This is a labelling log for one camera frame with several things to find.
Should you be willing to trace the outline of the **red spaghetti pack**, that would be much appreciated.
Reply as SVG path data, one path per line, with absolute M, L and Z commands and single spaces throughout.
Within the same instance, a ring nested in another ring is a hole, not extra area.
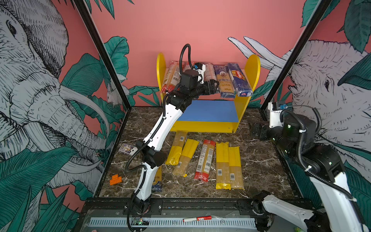
M 165 74 L 161 93 L 172 92 L 180 82 L 180 67 L 179 61 L 171 61 L 170 67 Z
M 185 73 L 188 73 L 188 74 L 191 74 L 191 73 L 194 73 L 194 72 L 199 72 L 201 69 L 200 69 L 200 64 L 198 62 L 187 62 L 186 63 L 186 66 L 183 68 L 183 72 Z
M 216 142 L 212 140 L 204 140 L 199 161 L 197 164 L 194 179 L 203 182 L 209 181 L 209 174 L 212 164 L 212 159 L 215 151 Z

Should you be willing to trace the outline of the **dark-blue-top Arbella spaghetti pack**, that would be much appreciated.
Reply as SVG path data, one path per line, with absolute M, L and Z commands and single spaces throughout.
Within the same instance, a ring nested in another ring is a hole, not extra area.
M 233 87 L 227 65 L 214 65 L 216 79 L 219 82 L 219 92 L 222 98 L 235 98 Z

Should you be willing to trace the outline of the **blue Barilla spaghetti pack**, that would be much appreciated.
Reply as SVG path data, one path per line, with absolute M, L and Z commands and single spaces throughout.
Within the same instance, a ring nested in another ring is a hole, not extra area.
M 228 63 L 227 68 L 236 95 L 239 97 L 251 97 L 253 91 L 239 65 L 237 63 Z

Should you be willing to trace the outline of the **clear blue-end spaghetti pack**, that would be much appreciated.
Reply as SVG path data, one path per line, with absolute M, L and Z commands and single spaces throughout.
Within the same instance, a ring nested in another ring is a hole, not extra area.
M 217 80 L 214 70 L 214 65 L 210 62 L 203 63 L 206 67 L 204 72 L 204 81 Z

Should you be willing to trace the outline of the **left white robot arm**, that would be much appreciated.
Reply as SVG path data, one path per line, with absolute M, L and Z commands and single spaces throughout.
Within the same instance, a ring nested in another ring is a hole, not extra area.
M 141 170 L 138 185 L 130 198 L 128 213 L 132 209 L 139 215 L 147 213 L 155 175 L 167 159 L 167 154 L 161 149 L 168 133 L 195 98 L 215 94 L 218 86 L 216 80 L 204 81 L 200 71 L 186 70 L 180 73 L 180 83 L 163 99 L 160 118 L 151 132 L 136 142 L 137 151 L 126 163 L 126 172 Z

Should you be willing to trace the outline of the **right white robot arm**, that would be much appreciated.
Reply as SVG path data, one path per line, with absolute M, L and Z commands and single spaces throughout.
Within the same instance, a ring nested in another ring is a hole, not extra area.
M 262 191 L 251 202 L 252 211 L 265 216 L 256 222 L 266 232 L 273 216 L 279 216 L 304 232 L 368 232 L 365 219 L 347 184 L 344 165 L 330 146 L 315 144 L 322 120 L 316 121 L 289 110 L 276 111 L 270 117 L 268 137 L 276 147 L 292 157 L 314 185 L 325 212 L 304 209 Z

